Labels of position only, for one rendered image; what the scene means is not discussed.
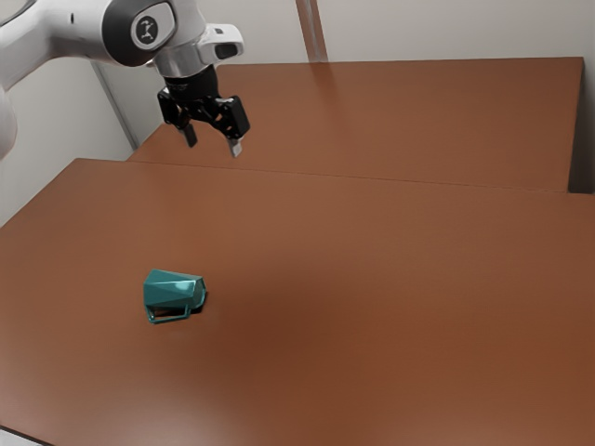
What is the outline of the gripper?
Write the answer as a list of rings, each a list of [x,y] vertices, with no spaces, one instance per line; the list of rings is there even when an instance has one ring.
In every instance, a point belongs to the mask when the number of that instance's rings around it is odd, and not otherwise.
[[[164,122],[176,127],[189,148],[197,143],[191,120],[208,122],[226,138],[231,156],[237,158],[250,122],[238,96],[222,98],[219,94],[215,66],[189,77],[164,80],[165,87],[157,94]]]

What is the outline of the teal faceted mug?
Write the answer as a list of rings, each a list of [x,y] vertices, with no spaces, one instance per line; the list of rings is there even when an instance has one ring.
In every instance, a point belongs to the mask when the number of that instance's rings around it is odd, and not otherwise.
[[[202,276],[152,269],[143,283],[143,306],[151,324],[188,319],[203,307],[206,295]]]

